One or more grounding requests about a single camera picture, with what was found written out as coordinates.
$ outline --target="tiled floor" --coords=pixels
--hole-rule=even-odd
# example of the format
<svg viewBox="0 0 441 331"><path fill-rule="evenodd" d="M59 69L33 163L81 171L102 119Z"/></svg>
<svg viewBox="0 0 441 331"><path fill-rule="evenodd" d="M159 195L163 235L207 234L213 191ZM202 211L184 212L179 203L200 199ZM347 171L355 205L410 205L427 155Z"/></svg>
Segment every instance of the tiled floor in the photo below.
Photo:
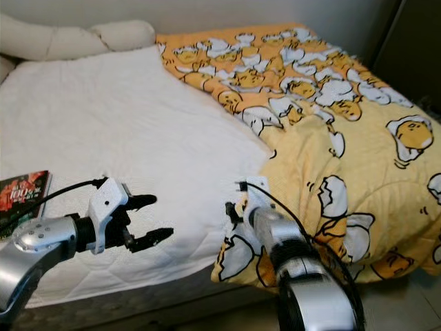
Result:
<svg viewBox="0 0 441 331"><path fill-rule="evenodd" d="M367 330L441 331L441 277L417 271L409 278L362 286ZM176 331L276 331L273 301L180 325Z"/></svg>

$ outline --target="white mattress protector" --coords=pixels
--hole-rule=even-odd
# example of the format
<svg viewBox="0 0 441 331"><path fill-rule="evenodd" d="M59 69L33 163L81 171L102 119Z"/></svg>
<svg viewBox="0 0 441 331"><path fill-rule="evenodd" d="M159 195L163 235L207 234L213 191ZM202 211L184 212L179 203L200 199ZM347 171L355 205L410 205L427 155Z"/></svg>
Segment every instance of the white mattress protector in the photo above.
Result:
<svg viewBox="0 0 441 331"><path fill-rule="evenodd" d="M258 173L269 150L208 94L169 74L155 47L76 61L21 64L0 87L1 178L48 169L51 192L106 174L158 202L130 231L173 227L154 248L77 254L41 280L28 307L186 277L214 262L234 181ZM50 201L45 216L87 210L94 188Z"/></svg>

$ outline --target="wire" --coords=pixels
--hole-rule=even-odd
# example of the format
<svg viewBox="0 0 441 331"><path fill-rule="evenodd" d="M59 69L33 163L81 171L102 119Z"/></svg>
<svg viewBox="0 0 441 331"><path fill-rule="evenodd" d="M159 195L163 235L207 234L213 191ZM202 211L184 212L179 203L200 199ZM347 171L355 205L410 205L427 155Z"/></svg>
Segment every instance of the wire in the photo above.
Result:
<svg viewBox="0 0 441 331"><path fill-rule="evenodd" d="M107 180L107 177L103 177L102 179L93 179L91 181L83 181L81 183L77 183L71 186L68 186L66 188L62 188L61 190L58 190L52 194L49 194L48 196L42 198L42 200L39 200L32 205L30 205L28 208L23 210L22 212L12 215L8 219L0 219L0 231L5 230L6 228L9 228L10 226L16 226L19 222L19 219L27 214L29 214L31 211L33 211L35 208L37 208L39 205L42 205L46 201L49 201L50 199L53 199L63 193L69 192L71 190L75 190L76 188L81 188L83 186L87 185L93 185L97 188L99 188L103 183Z"/></svg>
<svg viewBox="0 0 441 331"><path fill-rule="evenodd" d="M300 232L302 233L302 235L306 239L309 239L310 242L317 243L318 245L325 247L327 249L327 251L334 258L334 260L337 261L338 266L342 270L343 275L345 276L345 278L347 280L347 283L351 289L352 299L353 299L354 305L355 305L354 308L357 312L356 315L357 315L357 319L358 319L358 321L357 321L358 327L361 330L364 330L365 312L363 310L363 304L362 304L360 295L358 294L355 281L353 280L351 273L348 271L347 266L342 262L341 258L338 257L338 255L334 252L334 250L331 247L329 247L329 245L327 243L322 243L321 241L317 241L312 236L310 236L306 232L305 228L303 227L303 224L300 222L300 220L297 218L297 216L287 206L285 206L282 202L280 202L276 197L273 197L270 193L268 193L264 189L258 187L257 185L255 185L253 183L248 183L247 181L240 182L239 185L241 187L241 190L245 190L245 185L246 185L246 186L251 186L251 187L261 191L263 194L265 194L271 200L276 202L281 208L283 208L283 210L285 210L294 219L294 221L297 223L298 227L300 228Z"/></svg>

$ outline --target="book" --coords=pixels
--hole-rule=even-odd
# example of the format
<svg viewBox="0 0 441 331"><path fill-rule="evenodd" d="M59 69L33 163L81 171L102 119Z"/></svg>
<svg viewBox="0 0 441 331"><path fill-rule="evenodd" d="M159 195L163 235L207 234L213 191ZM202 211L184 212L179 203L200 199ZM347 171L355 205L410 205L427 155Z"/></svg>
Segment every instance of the book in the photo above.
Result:
<svg viewBox="0 0 441 331"><path fill-rule="evenodd" d="M3 221L18 215L48 195L51 179L52 175L49 171L44 170L0 181L0 220ZM44 207L43 203L22 216L15 227L29 219L41 217ZM9 237L13 231L14 227L12 226L0 229L0 240Z"/></svg>

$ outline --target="yellow comforter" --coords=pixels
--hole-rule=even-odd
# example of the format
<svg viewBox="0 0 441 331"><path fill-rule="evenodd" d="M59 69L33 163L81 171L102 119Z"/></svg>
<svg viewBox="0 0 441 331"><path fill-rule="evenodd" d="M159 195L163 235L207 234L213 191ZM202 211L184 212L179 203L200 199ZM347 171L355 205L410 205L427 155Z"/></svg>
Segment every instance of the yellow comforter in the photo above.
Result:
<svg viewBox="0 0 441 331"><path fill-rule="evenodd" d="M295 23L156 42L173 75L274 149L261 172L271 193L356 281L441 271L441 126L421 109ZM268 256L240 226L212 278L274 285Z"/></svg>

